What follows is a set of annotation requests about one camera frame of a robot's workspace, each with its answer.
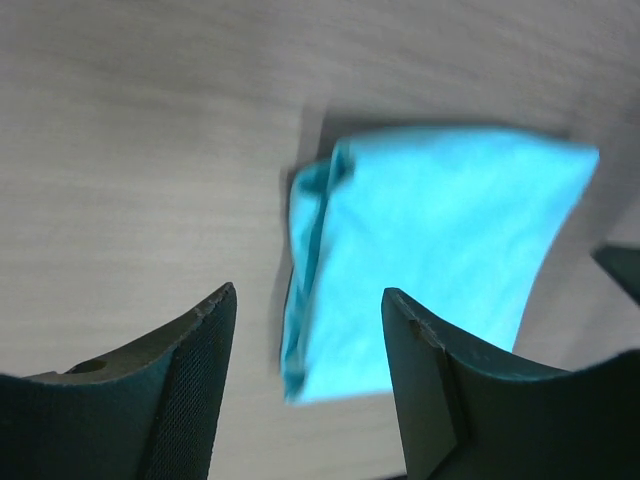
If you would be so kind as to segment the turquoise t shirt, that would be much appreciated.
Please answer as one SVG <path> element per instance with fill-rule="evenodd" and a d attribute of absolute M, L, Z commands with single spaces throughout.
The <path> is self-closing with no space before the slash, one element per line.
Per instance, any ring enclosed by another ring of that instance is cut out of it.
<path fill-rule="evenodd" d="M 390 391 L 381 319 L 390 287 L 511 351 L 598 162 L 594 146 L 524 130 L 422 126 L 342 138 L 301 169 L 289 202 L 287 402 Z"/>

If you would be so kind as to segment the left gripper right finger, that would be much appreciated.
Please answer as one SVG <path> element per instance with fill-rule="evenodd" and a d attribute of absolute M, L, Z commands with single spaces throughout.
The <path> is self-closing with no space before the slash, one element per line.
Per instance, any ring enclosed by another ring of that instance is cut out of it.
<path fill-rule="evenodd" d="M 639 354 L 574 372 L 499 349 L 396 288 L 384 337 L 411 479 L 635 479 Z"/>

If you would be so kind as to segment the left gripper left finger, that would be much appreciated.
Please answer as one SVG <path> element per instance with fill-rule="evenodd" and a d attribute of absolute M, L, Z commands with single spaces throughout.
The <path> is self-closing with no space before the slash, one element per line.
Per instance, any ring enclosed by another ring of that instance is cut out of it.
<path fill-rule="evenodd" d="M 207 478 L 235 323 L 227 282 L 67 372 L 2 375 L 2 478 Z"/>

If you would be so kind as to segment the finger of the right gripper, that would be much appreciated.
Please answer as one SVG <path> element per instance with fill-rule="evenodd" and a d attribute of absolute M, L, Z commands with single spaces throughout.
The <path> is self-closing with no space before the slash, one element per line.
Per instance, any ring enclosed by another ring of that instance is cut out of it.
<path fill-rule="evenodd" d="M 638 246 L 602 244 L 592 252 L 595 262 L 634 301 L 640 302 L 640 250 Z"/>

